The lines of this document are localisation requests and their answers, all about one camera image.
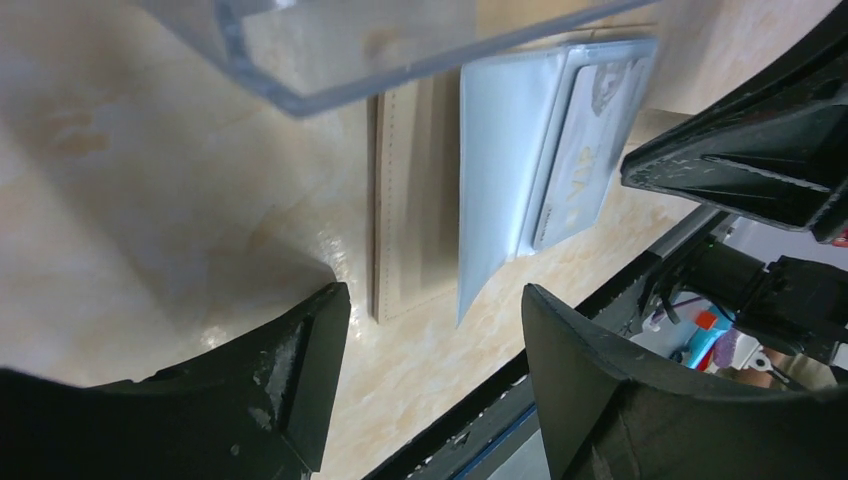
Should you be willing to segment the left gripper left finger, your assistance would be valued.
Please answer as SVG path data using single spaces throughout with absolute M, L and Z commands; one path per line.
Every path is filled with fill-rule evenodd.
M 284 315 L 139 381 L 77 387 L 1 372 L 5 479 L 308 479 L 351 313 L 333 282 Z

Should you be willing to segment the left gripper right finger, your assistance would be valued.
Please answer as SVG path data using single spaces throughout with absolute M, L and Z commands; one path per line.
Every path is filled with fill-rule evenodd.
M 555 479 L 843 479 L 847 390 L 764 389 L 698 372 L 624 339 L 593 340 L 617 382 Z

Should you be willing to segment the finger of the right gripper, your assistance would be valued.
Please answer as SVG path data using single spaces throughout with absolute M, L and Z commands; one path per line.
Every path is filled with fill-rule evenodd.
M 847 4 L 682 124 L 625 156 L 625 187 L 831 243 L 847 229 Z

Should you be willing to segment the clear plastic card box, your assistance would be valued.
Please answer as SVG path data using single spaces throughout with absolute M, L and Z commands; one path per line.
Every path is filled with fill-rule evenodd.
M 335 109 L 637 1 L 145 1 L 220 72 L 277 109 Z

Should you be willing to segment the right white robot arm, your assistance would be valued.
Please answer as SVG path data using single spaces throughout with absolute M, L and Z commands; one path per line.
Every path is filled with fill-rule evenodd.
M 847 5 L 702 112 L 627 154 L 626 187 L 699 202 L 832 244 L 847 228 Z M 830 364 L 847 341 L 847 274 L 699 248 L 677 285 L 785 355 Z

